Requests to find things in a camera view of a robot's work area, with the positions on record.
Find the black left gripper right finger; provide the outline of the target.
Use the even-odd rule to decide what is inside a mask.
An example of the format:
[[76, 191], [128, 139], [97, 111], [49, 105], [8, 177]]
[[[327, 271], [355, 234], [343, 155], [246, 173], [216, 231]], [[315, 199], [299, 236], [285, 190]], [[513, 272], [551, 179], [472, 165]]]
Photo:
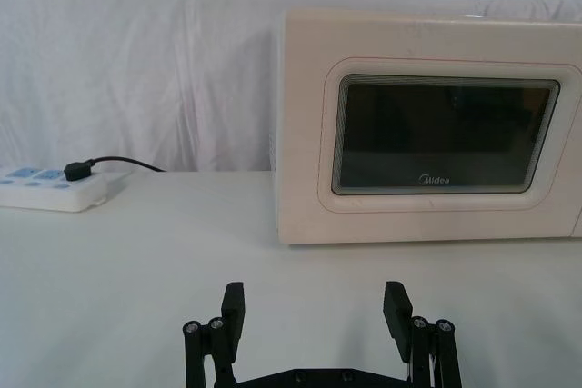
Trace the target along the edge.
[[385, 285], [383, 314], [401, 360], [408, 365], [411, 387], [460, 387], [456, 327], [446, 319], [430, 323], [413, 315], [405, 286]]

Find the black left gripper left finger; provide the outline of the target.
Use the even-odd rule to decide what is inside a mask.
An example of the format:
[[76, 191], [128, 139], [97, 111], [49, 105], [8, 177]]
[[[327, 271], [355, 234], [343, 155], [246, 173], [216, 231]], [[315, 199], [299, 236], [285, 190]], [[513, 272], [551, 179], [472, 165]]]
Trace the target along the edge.
[[236, 387], [233, 373], [246, 314], [244, 285], [229, 283], [221, 314], [207, 324], [190, 321], [182, 328], [185, 342], [186, 387], [206, 387], [204, 360], [210, 356], [215, 368], [215, 387]]

